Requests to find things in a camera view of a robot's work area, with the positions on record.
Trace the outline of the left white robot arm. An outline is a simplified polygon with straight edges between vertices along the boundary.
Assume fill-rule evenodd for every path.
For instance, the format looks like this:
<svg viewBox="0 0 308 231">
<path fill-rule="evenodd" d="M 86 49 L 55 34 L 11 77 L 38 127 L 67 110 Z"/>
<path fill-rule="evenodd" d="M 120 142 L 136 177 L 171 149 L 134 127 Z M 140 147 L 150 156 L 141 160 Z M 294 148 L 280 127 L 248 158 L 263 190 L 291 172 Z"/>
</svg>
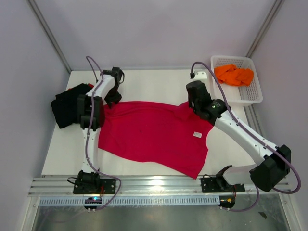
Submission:
<svg viewBox="0 0 308 231">
<path fill-rule="evenodd" d="M 82 168 L 75 180 L 75 194 L 97 194 L 102 189 L 98 163 L 98 142 L 104 125 L 104 104 L 109 108 L 118 104 L 122 96 L 118 92 L 122 78 L 125 76 L 119 67 L 101 72 L 99 80 L 92 90 L 81 94 L 77 99 L 77 122 L 80 124 L 84 138 L 85 158 Z"/>
</svg>

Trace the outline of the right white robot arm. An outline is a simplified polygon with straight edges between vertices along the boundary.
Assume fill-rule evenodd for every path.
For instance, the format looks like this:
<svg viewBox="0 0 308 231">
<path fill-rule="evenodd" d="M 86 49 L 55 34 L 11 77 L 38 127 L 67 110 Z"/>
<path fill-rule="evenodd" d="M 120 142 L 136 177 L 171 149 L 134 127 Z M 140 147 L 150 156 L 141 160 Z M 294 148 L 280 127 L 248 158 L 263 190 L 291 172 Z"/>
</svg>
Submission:
<svg viewBox="0 0 308 231">
<path fill-rule="evenodd" d="M 283 161 L 291 160 L 291 150 L 283 145 L 264 139 L 235 116 L 231 108 L 221 99 L 211 99 L 203 82 L 197 80 L 186 85 L 189 107 L 202 120 L 223 131 L 240 145 L 253 159 L 247 166 L 227 166 L 216 174 L 216 187 L 227 191 L 236 184 L 255 184 L 269 192 L 290 172 Z"/>
</svg>

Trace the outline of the magenta t shirt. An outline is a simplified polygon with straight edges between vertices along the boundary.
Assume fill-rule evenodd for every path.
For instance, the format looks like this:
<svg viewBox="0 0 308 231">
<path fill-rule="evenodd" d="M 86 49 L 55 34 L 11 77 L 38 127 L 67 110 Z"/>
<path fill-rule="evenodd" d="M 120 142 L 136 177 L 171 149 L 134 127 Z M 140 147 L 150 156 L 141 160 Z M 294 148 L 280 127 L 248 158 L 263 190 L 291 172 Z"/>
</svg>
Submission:
<svg viewBox="0 0 308 231">
<path fill-rule="evenodd" d="M 188 103 L 121 102 L 104 107 L 105 122 L 98 147 L 124 159 L 155 162 L 196 179 L 213 128 Z"/>
</svg>

